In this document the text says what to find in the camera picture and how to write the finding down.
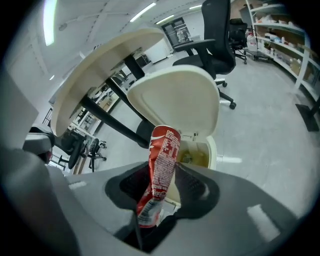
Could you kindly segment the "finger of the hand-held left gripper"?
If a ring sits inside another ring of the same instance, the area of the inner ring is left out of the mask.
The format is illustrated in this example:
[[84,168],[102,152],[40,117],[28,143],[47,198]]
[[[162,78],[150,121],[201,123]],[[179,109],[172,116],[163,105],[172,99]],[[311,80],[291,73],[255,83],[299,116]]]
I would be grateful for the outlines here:
[[55,136],[52,129],[46,124],[33,124],[30,128],[23,149],[35,155],[47,153],[55,145]]

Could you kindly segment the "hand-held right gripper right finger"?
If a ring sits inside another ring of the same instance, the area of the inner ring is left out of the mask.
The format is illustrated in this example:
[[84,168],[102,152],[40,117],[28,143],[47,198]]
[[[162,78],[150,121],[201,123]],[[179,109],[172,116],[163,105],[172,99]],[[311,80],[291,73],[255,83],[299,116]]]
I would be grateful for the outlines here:
[[181,207],[154,256],[268,256],[298,220],[252,182],[190,164],[176,167]]

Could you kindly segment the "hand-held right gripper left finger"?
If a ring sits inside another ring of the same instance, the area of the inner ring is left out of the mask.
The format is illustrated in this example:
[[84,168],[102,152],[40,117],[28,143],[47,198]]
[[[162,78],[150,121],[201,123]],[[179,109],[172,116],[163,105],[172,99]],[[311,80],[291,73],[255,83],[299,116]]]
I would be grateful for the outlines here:
[[148,164],[138,162],[66,177],[80,256],[149,256],[142,250],[135,200],[147,172]]

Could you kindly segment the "red soda can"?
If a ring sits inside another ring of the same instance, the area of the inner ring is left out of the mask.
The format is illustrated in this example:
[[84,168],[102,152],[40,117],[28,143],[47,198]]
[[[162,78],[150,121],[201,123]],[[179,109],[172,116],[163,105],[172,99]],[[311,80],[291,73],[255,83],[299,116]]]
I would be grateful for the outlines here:
[[141,228],[152,228],[158,222],[175,171],[180,140],[179,132],[167,125],[158,125],[151,133],[148,148],[149,184],[136,207]]

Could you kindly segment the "white trash bin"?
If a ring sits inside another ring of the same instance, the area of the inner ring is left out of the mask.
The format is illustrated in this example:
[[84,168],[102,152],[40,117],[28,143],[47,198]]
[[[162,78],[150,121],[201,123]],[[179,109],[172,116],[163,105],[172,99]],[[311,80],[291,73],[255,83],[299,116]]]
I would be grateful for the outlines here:
[[[129,102],[156,126],[169,126],[180,134],[176,163],[214,169],[220,96],[214,79],[203,69],[177,65],[146,75],[133,84]],[[181,204],[176,184],[176,163],[164,200]]]

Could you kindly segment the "black office chair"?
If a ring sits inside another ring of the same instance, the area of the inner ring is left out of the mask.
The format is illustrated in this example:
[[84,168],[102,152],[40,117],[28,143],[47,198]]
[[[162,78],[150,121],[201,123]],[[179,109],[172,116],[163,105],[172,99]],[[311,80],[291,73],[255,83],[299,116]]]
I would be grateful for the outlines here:
[[87,136],[82,136],[73,130],[68,130],[59,137],[54,135],[54,145],[69,156],[69,159],[63,159],[61,155],[57,163],[66,163],[70,170],[76,165],[79,157],[90,158],[89,168],[92,172],[95,171],[95,160],[107,160],[107,158],[100,153],[101,148],[107,148],[105,141],[94,138],[90,142]]
[[204,39],[175,47],[176,52],[186,51],[187,57],[173,63],[193,65],[204,69],[213,79],[227,75],[236,66],[229,45],[231,0],[205,0],[201,6],[204,21]]
[[232,18],[229,21],[228,42],[235,57],[243,60],[247,64],[246,52],[241,50],[247,47],[247,23],[244,23],[241,18]]

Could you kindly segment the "round beige table black base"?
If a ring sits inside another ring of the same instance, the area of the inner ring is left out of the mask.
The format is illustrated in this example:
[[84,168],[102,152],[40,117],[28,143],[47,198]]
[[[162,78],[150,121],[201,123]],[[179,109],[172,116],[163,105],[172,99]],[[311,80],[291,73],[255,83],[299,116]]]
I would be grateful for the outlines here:
[[145,73],[137,63],[135,56],[143,54],[163,37],[163,32],[158,28],[142,28],[123,33],[93,50],[60,87],[50,121],[53,133],[58,137],[61,136],[78,116],[80,110],[86,109],[140,147],[148,148],[150,137],[147,131],[141,129],[150,130],[152,124],[142,114],[139,115],[142,122],[134,132],[95,103],[90,98],[89,91],[107,85],[129,108],[134,110],[126,93],[112,80],[112,77],[123,66],[127,66],[137,80],[143,78]]

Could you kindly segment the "ceiling light panel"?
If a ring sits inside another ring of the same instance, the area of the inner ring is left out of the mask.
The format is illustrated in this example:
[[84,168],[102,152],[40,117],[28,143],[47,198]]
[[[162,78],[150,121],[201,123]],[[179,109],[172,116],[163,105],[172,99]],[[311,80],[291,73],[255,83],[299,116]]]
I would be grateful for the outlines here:
[[55,41],[55,12],[58,0],[44,0],[43,6],[43,34],[46,46],[50,46]]
[[139,17],[141,17],[144,13],[146,13],[148,10],[156,6],[155,2],[152,2],[148,6],[146,6],[144,9],[142,9],[140,12],[138,12],[129,22],[133,23],[135,20],[137,20]]

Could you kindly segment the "large clear water bottle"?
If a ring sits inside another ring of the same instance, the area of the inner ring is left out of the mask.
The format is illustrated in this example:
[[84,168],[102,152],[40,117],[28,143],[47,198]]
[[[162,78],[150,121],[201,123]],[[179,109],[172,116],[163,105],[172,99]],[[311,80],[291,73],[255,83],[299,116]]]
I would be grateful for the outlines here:
[[247,49],[252,52],[258,51],[257,39],[252,32],[247,35],[246,38]]

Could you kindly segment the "white metal storage shelf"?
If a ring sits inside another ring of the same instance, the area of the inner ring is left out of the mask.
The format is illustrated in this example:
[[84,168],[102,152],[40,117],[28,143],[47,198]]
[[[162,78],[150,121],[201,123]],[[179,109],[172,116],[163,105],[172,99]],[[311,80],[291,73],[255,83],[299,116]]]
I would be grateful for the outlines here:
[[312,50],[308,34],[280,0],[245,0],[256,53],[289,72],[297,88],[315,100],[320,96],[320,57]]

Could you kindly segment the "dark glass doorway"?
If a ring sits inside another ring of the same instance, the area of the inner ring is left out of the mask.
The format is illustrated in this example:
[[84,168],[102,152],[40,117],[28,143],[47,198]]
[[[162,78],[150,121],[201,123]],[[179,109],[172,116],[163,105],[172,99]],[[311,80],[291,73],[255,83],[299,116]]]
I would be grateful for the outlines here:
[[[174,19],[170,22],[167,22],[165,24],[163,24],[161,26],[161,28],[163,29],[169,43],[171,44],[171,46],[174,48],[176,45],[185,43],[189,41],[189,32],[187,29],[187,26],[185,24],[184,19],[181,18],[177,18]],[[184,37],[185,37],[185,42],[179,43],[178,41],[178,37],[177,37],[177,33],[176,33],[176,29],[179,29],[183,32]]]

